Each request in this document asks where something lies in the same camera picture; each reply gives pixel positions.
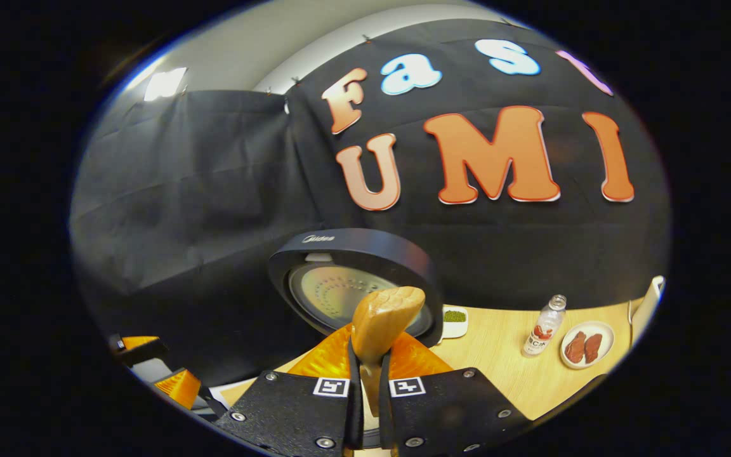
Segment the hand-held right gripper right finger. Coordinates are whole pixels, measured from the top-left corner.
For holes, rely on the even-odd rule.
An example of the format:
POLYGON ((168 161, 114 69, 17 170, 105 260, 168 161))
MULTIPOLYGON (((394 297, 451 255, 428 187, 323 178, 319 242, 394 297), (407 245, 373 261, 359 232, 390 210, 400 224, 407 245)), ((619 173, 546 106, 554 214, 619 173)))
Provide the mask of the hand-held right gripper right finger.
POLYGON ((384 356, 379 401, 392 454, 484 454, 532 428, 478 368, 453 369, 408 333, 384 356))

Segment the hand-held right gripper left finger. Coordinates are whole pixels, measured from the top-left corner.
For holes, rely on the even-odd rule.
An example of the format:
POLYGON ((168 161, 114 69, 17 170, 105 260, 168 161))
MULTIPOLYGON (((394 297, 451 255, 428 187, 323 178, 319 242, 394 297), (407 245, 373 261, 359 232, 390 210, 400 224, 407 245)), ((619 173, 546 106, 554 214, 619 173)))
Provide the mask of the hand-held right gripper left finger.
POLYGON ((214 425, 279 456, 352 456, 364 414, 351 330, 334 331, 289 371, 261 373, 214 425))

